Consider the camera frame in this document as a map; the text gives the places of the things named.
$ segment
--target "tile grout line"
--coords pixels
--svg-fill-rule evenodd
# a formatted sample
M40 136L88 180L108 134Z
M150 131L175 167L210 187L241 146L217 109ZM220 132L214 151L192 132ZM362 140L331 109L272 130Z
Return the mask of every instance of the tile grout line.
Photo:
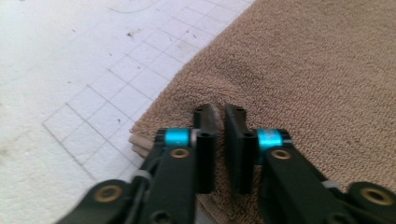
M113 67L115 64L117 64L118 62L120 62L124 57L122 57L121 59L119 59L116 63L114 63L113 65L111 65L111 67ZM103 77L105 74L106 74L106 71L108 71L108 72L111 72L111 71L109 71L109 68L107 68L107 69L105 69L105 71L103 72L103 74L101 75L101 76L99 76L93 83L95 83L99 78L101 78L101 77ZM80 94L82 94L85 90L87 90L87 87L89 88L89 89L91 89L91 90L93 90L93 88L91 88L91 86L89 86L89 84L86 84L86 86L82 89L82 91L80 91L80 92L78 92L76 95L74 95L73 97L71 97L68 101L66 101L65 103L64 103L64 105L63 106L61 106L59 109L57 109L57 110L55 110L52 114L50 114L46 119L44 119L41 123L45 123L46 121L48 121L50 118L52 118L56 113L58 113L65 105L68 105L71 101L73 101L74 99L76 99Z
M190 8L190 7L185 7L185 8L188 8L189 10L191 10L191 11L193 11L193 12L196 12L196 13L199 13L199 14L201 14L201 15L204 15L204 17L208 17L208 18L213 19L213 20L215 20L215 21L224 23L224 21L219 21L218 19L209 16L209 13L211 13L216 7L222 7L222 6L220 6L220 5L216 5L215 3L211 3L211 4L213 4L213 5L215 5L215 6L214 6L209 12L207 12L206 14L203 14L202 12L196 11L196 10Z
M62 144L62 142L61 141L59 141L58 140L58 138L49 130L49 128L46 126L46 125L44 125L43 124L43 126L44 126L44 128L49 132L49 134L50 135L52 135L52 137L53 138L55 138L55 140L58 142L58 144L59 145L61 145L61 147L66 151L66 153L73 159L73 161L75 161L76 162L76 164L93 180L93 181L95 181L95 182L97 182L97 180L96 180L96 178L93 176L93 175L91 175L91 173L88 171L88 170L86 170L85 169L85 167L83 166L83 165L81 165L79 162L78 162L78 160L76 159L76 157L74 157L68 150L67 150L67 148L64 146L64 144Z
M125 157L125 155L123 155L123 153L121 153L118 149L117 149L117 147L116 146L114 146L108 139L110 139L120 128L118 128L113 134L111 134L109 137L108 137L108 139L107 138L105 138L101 133L99 133L99 131L97 131L87 120L85 120L79 113L77 113L78 114L78 116L79 117L81 117L83 120L84 120L84 122L80 125L80 126L82 126L84 123L86 123L88 126L90 126L92 129L94 129L95 131L96 131L96 133L98 133L101 137L103 137L103 139L105 139L105 142L101 145L101 146L99 146L99 148L97 148L92 154L91 154L91 156L90 157L88 157L88 159L87 160L85 160L82 164L81 163L79 163L79 164L81 164L81 166L83 166L84 164L85 164L85 162L87 162L96 152L98 152L99 151L99 149L102 147L102 146L104 146L106 143L109 143L111 146L113 146L127 161L130 161L128 158L126 158Z
M160 77L165 78L167 81L170 81L167 77L164 77L163 75L159 74L158 72L152 70L148 65L146 65L146 68L143 69L141 72L139 72L138 75L141 74L142 72L144 72L144 71L147 70L147 69L150 70L151 72L156 73L156 74L159 75ZM134 78L132 78L132 79L131 79L130 81L128 81L127 83L129 84L129 83L133 82L136 78L137 78L137 76L134 77Z
M56 112L54 112L53 115L55 115L56 113L58 113L59 111L61 111L65 106L68 107L69 109L73 110L73 112L76 113L76 111L75 111L68 103L64 103L64 105L61 106L61 108L58 109ZM67 134L62 140L61 140L61 139L58 139L58 137L57 137L53 132L51 132L51 133L55 136L55 138L56 138L57 140L59 140L60 142L62 142L62 141L64 141L65 139L67 139L67 138L70 136L70 134L72 134L75 130L77 130L77 129L78 129L79 127L81 127L83 124L84 124L84 119L82 119L82 123L80 123L80 124L77 126L77 128L73 129L73 130L72 130L69 134Z
M134 166L134 168L136 168L136 170L140 170L140 167L137 167L133 162L131 163L131 165L132 166ZM120 177L121 177L121 175L125 172L125 171L127 171L128 170L128 168L130 168L131 167L131 165L129 165L129 166L127 166L125 169L123 169L122 170L122 172L119 174L119 176L117 177L117 179L120 179ZM132 177L134 176L134 173L131 175L131 177L130 177L130 182L132 183Z
M131 55L129 55L132 51L134 51L135 49L137 49L137 47L141 46L142 44L147 44L147 45L149 45L150 47L155 48L155 47L151 46L150 44L146 43L145 40L142 40L142 42L141 42L140 44L138 44L138 45L136 46L136 48L134 48L133 50L129 51L128 54L127 54L128 57L130 57L130 58L134 59L135 61L139 62L137 59L135 59L135 58L133 58ZM149 62L149 63L152 63L152 62L154 62L155 60L157 60L157 59L160 57L161 53L160 53L157 57L155 57L155 58L154 58L151 62Z
M108 72L109 72L111 75L115 76L119 81L121 81L121 82L123 82L123 83L128 83L128 82L124 81L122 78L120 78L119 76L113 74L111 71L108 70ZM95 84L96 81L94 81L92 84L87 84L87 86L90 87L90 88L91 88L93 91L95 91L97 94L99 94L100 96L102 96L105 100L107 100L107 98L106 98L104 95L102 95L101 93L99 93L97 90L95 90L95 89L92 87L92 85ZM116 92L115 92L113 95L111 95L109 98L112 99L114 96L116 96L118 93L120 93L120 91L121 91L123 88L124 88L124 87L122 87L121 89L119 89L118 91L116 91Z
M124 58L126 58L126 59L128 59L128 60L134 60L134 61L137 62L137 63L141 63L141 62L137 61L136 59L131 58L129 55L125 55ZM141 73L147 68L146 65L144 65L144 64L142 64L142 65L143 65L145 68L140 68L140 66L138 66L138 68L141 69L141 71L139 71L139 72L136 74L135 77L137 77L139 74L141 74ZM128 83L128 82L130 82L132 79L134 79L134 77L133 77L131 80L125 81L122 77L120 77L120 75L117 75L115 72L113 72L113 71L111 70L111 68L108 69L108 72L110 72L110 73L113 74L114 76L118 77L119 79L121 79L121 80L124 81L125 83Z
M110 105L114 106L118 111L121 112L121 114L123 114L125 117L127 117L128 119L131 119L133 122L135 122L135 120L132 118L132 116L137 112L137 110L139 110L139 109L142 107L142 105L141 105L140 107L137 108L136 112L134 112L134 113L132 114L132 116L129 116L129 115L125 114L125 112L123 112L121 109L119 109L116 105L113 105L113 103L111 103L111 99L113 99L118 93L120 93L120 92L121 92L123 89L125 89L127 86L133 88L135 91L138 91L138 92L141 93L142 95L146 96L149 100L151 100L151 97L148 97L145 93L143 93L143 92L141 92L140 90L138 90L137 88L131 86L128 82L125 83L124 86L122 86L122 88L121 88L119 91L117 91L113 96L111 96L110 100L107 100L107 98L105 98L101 93L99 93L98 91L96 91L94 88L92 88L92 87L90 87L90 86L89 86L89 87L90 87L90 89L93 90L95 93L99 94L99 95L106 101L106 103L109 103ZM90 118L91 118L94 114L96 114L101 108L103 108L103 107L105 106L106 103L104 103L101 107L99 107L99 109L96 110L96 111L90 116Z
M168 55L168 54L166 54L166 53L164 53L164 54L165 54L166 56L171 57L172 59L177 60L176 58L172 57L171 55ZM157 74L158 76L165 78L165 79L168 81L168 83L169 83L170 81L172 81L172 78L169 79L168 77L165 77L164 75L162 75L162 74L160 74L160 73L158 73L158 72L152 70L152 68L150 68L150 67L146 67L146 68L149 69L151 72Z
M162 32L166 33L167 35L172 36L173 38L176 39L176 41L177 41L177 40L183 41L183 40L179 39L178 37L176 37L176 36L174 36L174 35L171 35L171 34L167 33L166 31L164 31L164 30L162 30L162 29L157 29L157 30L154 32L154 34L155 34L156 32L158 32L158 31L162 31ZM177 60L178 62L183 63L181 60L179 60L179 59L175 58L174 56L169 55L169 54L166 53L166 51L167 51L168 49L170 49L171 46L172 46L175 42L173 42L169 47L167 47L167 48L164 49L164 50L160 50L160 49L156 48L155 46L150 45L150 43L147 43L146 40L143 40L143 42L144 42L145 44L147 44L147 45L149 45L149 46L151 46L151 47L153 47L153 48L159 50L159 51L161 52L160 55L159 55L158 57L156 57L150 64L152 64L154 61L156 61L157 59L159 59L159 58L161 57L162 54L165 54L165 55L167 55L167 56L169 56L169 57L171 57L171 58ZM168 79L168 77L164 77L162 74L160 74L160 73L158 73L158 72L152 70L152 69L149 67L149 65L145 65L145 66L146 66L146 68L148 68L149 70L155 72L156 74L160 75L161 77L165 78L166 80L168 80L168 81L171 81L171 80L172 80L172 79Z
M153 71L152 69L150 69L150 68L148 68L148 67L147 67L146 69L148 69L148 70L150 70L151 72L153 72L153 73L159 75L160 77L164 78L164 79L167 81L167 83L165 84L165 86L162 87L162 90L161 90L161 91L163 91L164 88L166 88L166 86L170 83L171 80L167 79L166 77L160 75L159 73L157 73L156 71ZM148 97L148 99L149 99L151 102L155 101L155 100L158 98L158 96L157 96L155 99L152 99L153 96L147 96L147 95L146 95L145 93L143 93L141 90L138 90L136 87L134 87L134 86L132 85L132 82L133 82L133 81L134 81L134 79L131 80L130 82L128 82L127 85L129 85L129 86L132 87L134 90L136 90L136 91L138 91L139 93L141 93L142 95Z
M210 12L212 12L216 7L219 6L219 4L214 4L214 3L211 3L211 4L213 4L213 5L215 5L215 6L214 6L210 11L208 11L206 14L201 13L201 12L198 12L198 11L196 11L196 10L194 10L194 9L191 9L191 8L189 8L189 6L183 7L182 9L188 8L188 9L190 9L190 10L196 12L196 13L199 13L199 14L201 14L201 15L204 15L200 20L198 20L198 22L200 22L200 21L203 20ZM183 22L184 24L190 26L190 28L193 27L193 28L198 29L198 30L200 30L200 31L202 31L202 32L205 32L205 33L207 33L207 34L209 34L209 35L212 35L212 34L208 33L207 31L204 31L204 30L202 30L202 29L196 27L195 25L198 24L198 22L196 22L194 25L190 25L190 24L187 24L187 23L184 22L184 21L179 20L178 18L175 18L175 16L173 16L173 17L171 17L171 18L174 19L174 20ZM167 33L166 31L162 30L161 28L160 28L160 29L157 29L157 31L159 31L159 30L163 31L164 33L166 33L166 34L168 34L168 35L170 35L170 36L173 36L174 38L176 38L176 39L179 40L179 41L183 41L183 42L187 43L186 41L180 39L180 37L182 37L184 34L181 35L180 37L176 37L176 36L174 36L174 35L171 35L171 34ZM189 45L195 47L196 49L198 49L198 52L199 52L200 50L204 49L204 48L208 45L208 44L206 44L206 46L204 46L203 48L197 48L196 46L194 46L194 45L192 45L192 44L190 44L190 43L187 43L187 44L189 44ZM189 59L187 62L182 62L181 60L179 60L179 59L173 57L172 55L169 55L168 53L166 53L166 51L167 51L168 49L170 49L171 46L169 46L169 47L166 48L165 50L162 50L162 53L164 53L164 54L166 54L166 55L168 55L168 56L170 56L170 57L172 57L172 58L178 60L179 62L183 63L183 66L184 66L185 64L187 64L187 63L191 60L191 59Z
M66 105L68 105L70 108L72 108L72 110L75 111L75 113L78 114L79 117L81 117L85 122L87 122L88 119L90 119L94 114L96 114L96 112L98 112L100 109L102 109L102 108L105 106L105 104L106 104L106 98L105 98L103 95L99 94L99 92L97 92L96 90L94 90L94 89L93 89L91 86L89 86L89 85L87 85L87 86L85 87L84 90L91 90L91 91L93 91L94 93L98 94L102 99L105 100L105 102L104 102L102 105L100 105L99 108L98 108L96 111L92 112L92 114L89 115L86 119L84 119L84 118L73 108L73 106L70 105L71 100L70 100L69 102L66 103Z
M129 85L128 83L124 86L124 87L122 87L121 89L124 89L126 86L130 86L131 88L133 88L134 90L136 90L136 91L139 91L139 90L137 90L135 87L133 87L133 86L131 86L131 85ZM132 119L132 118L130 118L128 115L126 115L125 113L123 113L123 111L121 111L119 108L117 108L115 105L113 105L110 101L108 101L105 97L103 97L99 92L97 92L96 90L94 90L93 88L91 88L90 86L88 86L88 88L89 89L91 89L92 91L94 91L95 93L97 93L97 94L99 94L105 101L106 101L106 103L109 103L110 105L112 105L112 106L114 106L118 111L120 111L125 117L127 117L129 120L131 120L133 123L135 122L135 120L134 119ZM105 138L101 133L99 133L99 131L97 131L93 126L91 126L91 124L88 122L88 119L89 118L91 118L94 114L96 114L101 108L103 108L105 105L106 105L106 103L104 103L103 105L101 105L95 112L93 112L87 119L84 119L72 106L70 106L70 105L68 105L80 118L82 118L82 120L85 122L85 123L87 123L91 128L93 128L99 135L101 135L106 141L107 141L107 138ZM139 109L141 109L142 107L143 107L144 105L141 105L140 107L138 107L137 108L137 110L136 110L136 112L139 110ZM118 128L113 134L111 134L109 137L108 137L108 139L110 139L118 130L119 130L120 128ZM114 148L116 148L111 142L109 142L109 141L107 141L110 145L112 145Z
M115 67L117 64L119 64L120 62L122 62L124 59L132 59L131 57L129 57L129 55L128 54L124 54L116 63L114 63L114 64L112 64L111 66L109 66L106 70L109 72L109 73L111 73L111 74L113 74L113 75L115 75L115 76L117 76L117 77L119 77L117 74L115 74L112 70L111 70L111 68L113 68L113 67Z

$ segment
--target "floor tile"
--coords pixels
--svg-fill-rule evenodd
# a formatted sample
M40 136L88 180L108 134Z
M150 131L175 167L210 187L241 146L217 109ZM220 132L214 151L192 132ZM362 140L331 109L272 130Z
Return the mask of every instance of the floor tile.
M140 117L149 109L151 106L152 101L148 100L145 104L143 104L133 115L132 115L132 120L139 120Z
M107 139L127 120L128 118L116 107L110 103L106 103L88 119L88 122L97 132Z
M221 1L223 1L223 0L206 0L206 1L208 1L208 2L210 2L210 3L213 3L213 4L215 4L215 5L218 5Z
M198 51L198 48L195 46L178 40L165 53L183 63L187 63Z
M166 80L164 77L160 76L159 74L150 69L146 69L136 78L134 78L134 80L131 81L130 85L151 98L167 83L168 80Z
M80 164L83 164L105 142L100 135L87 123L83 123L73 131L62 143Z
M65 105L49 119L44 121L44 125L59 141L63 141L66 136L81 125L82 122L82 118L68 105Z
M122 127L120 127L119 130L108 139L111 145L113 145L129 161L133 161L136 154L132 151L132 143L128 141L131 136L129 130L133 125L134 123L131 120L128 120L128 122L122 125Z
M206 47L207 44L210 43L214 39L214 36L202 31L200 29L197 29L195 27L192 27L186 34L184 34L180 40L183 40L191 45L194 45L198 49L202 49Z
M200 0L200 1L194 1L191 5L189 5L189 8L202 13L202 14L207 14L209 13L216 5L210 2L207 2L205 0Z
M154 6L156 12L165 13L169 16L174 16L182 8L186 7L191 0L173 0L173 1L160 1Z
M149 98L130 85L126 85L114 98L111 104L131 117Z
M131 164L122 172L118 179L123 180L127 183L131 183L132 177L134 176L134 173L136 171L137 167L134 166L134 164Z
M160 89L156 90L156 91L151 95L150 99L151 99L152 101L154 101L155 99L158 98L158 96L161 94L161 92L163 92L163 88L160 88Z
M134 166L140 167L140 166L143 164L143 161L144 161L144 159L141 158L141 157L136 153L136 156L134 157L134 160L133 160Z
M196 12L189 8L183 8L183 10L176 14L175 18L186 22L189 25L195 25L201 18L204 17L204 14Z
M171 80L181 69L183 63L165 53L161 54L149 68L168 80Z
M146 66L142 63L128 56L124 56L121 61L110 68L110 71L122 80L129 82L145 68Z
M217 21L223 21L225 23L233 21L236 15L237 12L225 7L215 7L211 12L207 14L208 17L213 18Z
M171 19L161 29L169 35L180 37L181 35L184 35L184 33L186 33L190 27L190 25L183 21Z
M96 91L93 91L90 87L87 87L82 93L73 98L68 104L80 116L82 116L84 119L87 119L102 105L104 105L105 102L105 98L99 95Z
M195 27L212 35L218 35L221 31L224 30L226 24L210 17L204 17L203 19L198 21L197 24L195 24Z
M117 77L116 75L106 72L102 77L96 80L91 87L105 97L107 100L111 99L117 94L122 87L126 84L125 81Z
M176 37L169 35L168 33L159 30L155 32L151 37L145 40L146 43L150 44L152 47L159 49L161 51L166 50L173 42L177 40Z
M129 56L144 65L148 65L154 61L160 53L158 49L155 49L151 45L142 43L136 49L132 50Z
M109 143L104 144L84 164L85 169L98 181L115 179L131 163Z
M249 6L249 3L243 0L223 0L219 3L219 6L226 7L235 12L241 12Z

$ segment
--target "blue ring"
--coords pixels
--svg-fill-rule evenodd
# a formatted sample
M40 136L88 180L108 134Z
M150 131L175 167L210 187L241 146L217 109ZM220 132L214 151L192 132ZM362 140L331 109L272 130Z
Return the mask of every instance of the blue ring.
M264 152L270 147L283 146L282 135L277 129L257 129L257 136L259 138L260 156L258 164L262 165Z
M165 145L168 147L188 147L190 143L190 130L186 128L166 129Z

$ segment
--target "brown towel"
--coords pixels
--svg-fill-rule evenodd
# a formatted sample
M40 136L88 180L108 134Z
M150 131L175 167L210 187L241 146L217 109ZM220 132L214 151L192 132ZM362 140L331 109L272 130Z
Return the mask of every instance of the brown towel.
M344 189L370 181L396 190L396 1L257 0L135 124L134 150L147 155L159 128L191 127L200 104L219 120L217 189L198 197L218 223L261 222L257 195L230 195L225 104L244 107L250 128L290 131Z

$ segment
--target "white tile floor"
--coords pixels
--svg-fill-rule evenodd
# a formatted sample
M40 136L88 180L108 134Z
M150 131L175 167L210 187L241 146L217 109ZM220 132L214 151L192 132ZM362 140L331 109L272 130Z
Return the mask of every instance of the white tile floor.
M2 1L0 223L52 223L141 164L129 129L249 0Z

